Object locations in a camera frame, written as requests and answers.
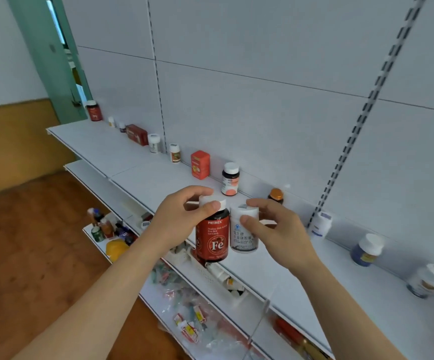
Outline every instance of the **perforated strip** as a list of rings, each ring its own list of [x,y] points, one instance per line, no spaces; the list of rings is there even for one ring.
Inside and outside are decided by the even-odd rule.
[[[370,91],[369,97],[367,98],[366,103],[362,107],[359,117],[357,118],[357,122],[355,126],[352,128],[351,136],[349,136],[349,138],[347,138],[345,142],[339,160],[334,166],[334,170],[332,171],[332,174],[330,175],[327,185],[325,186],[324,191],[320,196],[319,203],[314,209],[314,212],[312,213],[312,217],[310,218],[309,223],[312,222],[312,219],[316,215],[316,213],[322,210],[322,207],[326,202],[329,193],[332,191],[332,188],[334,187],[334,183],[336,179],[339,177],[340,171],[342,170],[342,167],[344,166],[347,157],[349,156],[349,153],[352,151],[355,141],[357,140],[357,137],[359,136],[359,133],[361,132],[361,129],[364,126],[365,121],[367,120],[370,112],[372,111],[372,107],[377,101],[379,92],[382,86],[384,85],[384,83],[386,82],[388,74],[392,69],[392,67],[394,66],[394,62],[397,56],[399,55],[402,46],[404,45],[407,37],[409,36],[412,26],[416,18],[418,17],[422,6],[424,5],[424,1],[425,0],[414,0],[413,5],[407,11],[404,18],[403,26],[397,32],[396,40],[394,44],[390,47],[389,53],[386,55],[384,63],[382,64],[382,67],[380,69],[379,75],[377,76],[376,81],[374,83],[373,90]]]
[[[157,78],[158,102],[160,104],[160,116],[162,118],[162,131],[164,132],[164,148],[165,148],[165,154],[167,154],[167,141],[165,138],[164,111],[162,110],[162,98],[160,97],[160,84],[158,81],[157,60],[155,58],[154,31],[152,29],[152,18],[150,17],[150,2],[149,2],[149,0],[147,0],[147,11],[149,13],[150,38],[152,39],[152,54],[154,56],[155,76]]]

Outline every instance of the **finger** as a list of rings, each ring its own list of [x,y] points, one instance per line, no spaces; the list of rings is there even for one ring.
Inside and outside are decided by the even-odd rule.
[[[184,203],[184,208],[185,208],[185,211],[193,211],[193,210],[196,210],[197,208],[199,208],[199,204],[197,204],[195,202],[187,202],[187,203]]]
[[[212,193],[214,193],[214,190],[210,187],[188,186],[175,192],[175,195],[179,201],[185,203],[190,199],[198,201],[199,196],[210,196]]]
[[[288,209],[273,199],[250,198],[247,200],[247,205],[259,207],[266,219],[274,220],[277,223],[288,214]]]
[[[215,212],[219,211],[220,202],[213,200],[212,202],[207,202],[202,207],[193,210],[190,214],[193,217],[194,223],[198,224],[203,219],[212,216]]]
[[[266,227],[264,224],[260,223],[256,218],[247,216],[246,214],[241,216],[241,223],[244,227],[261,239],[264,244],[269,240],[272,234],[272,229]]]

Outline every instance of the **hand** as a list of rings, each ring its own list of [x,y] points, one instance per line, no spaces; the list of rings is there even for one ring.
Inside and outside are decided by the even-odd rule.
[[[252,198],[247,200],[247,205],[259,207],[260,219],[277,222],[275,228],[271,229],[256,218],[247,215],[241,217],[244,227],[260,238],[270,256],[281,266],[299,278],[304,271],[321,264],[295,212],[271,199]]]
[[[153,245],[159,250],[160,257],[184,242],[200,221],[220,209],[220,203],[215,200],[202,207],[188,203],[198,201],[201,195],[210,196],[213,192],[212,188],[189,186],[169,194],[162,201],[152,223],[142,235],[151,238]]]

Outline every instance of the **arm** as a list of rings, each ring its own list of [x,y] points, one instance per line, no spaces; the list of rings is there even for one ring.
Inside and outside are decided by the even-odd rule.
[[[247,204],[277,222],[271,229],[255,218],[241,218],[274,260],[300,280],[336,360],[406,360],[320,261],[293,211],[269,199],[248,199]]]
[[[167,196],[144,234],[14,360],[106,359],[155,262],[220,207],[218,202],[209,202],[188,212],[186,208],[195,207],[186,202],[212,192],[190,186]]]

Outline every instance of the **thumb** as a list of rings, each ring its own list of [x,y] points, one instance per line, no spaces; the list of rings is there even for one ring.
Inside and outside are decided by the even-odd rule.
[[[220,209],[220,202],[213,200],[212,202],[207,202],[202,207],[197,208],[196,210],[191,211],[191,215],[194,218],[194,221],[199,223],[204,218],[212,216],[215,212]]]
[[[246,214],[241,216],[241,223],[247,230],[261,239],[264,244],[267,243],[270,235],[274,232],[274,230],[271,228],[269,229],[264,224],[260,223],[256,218],[247,216]]]

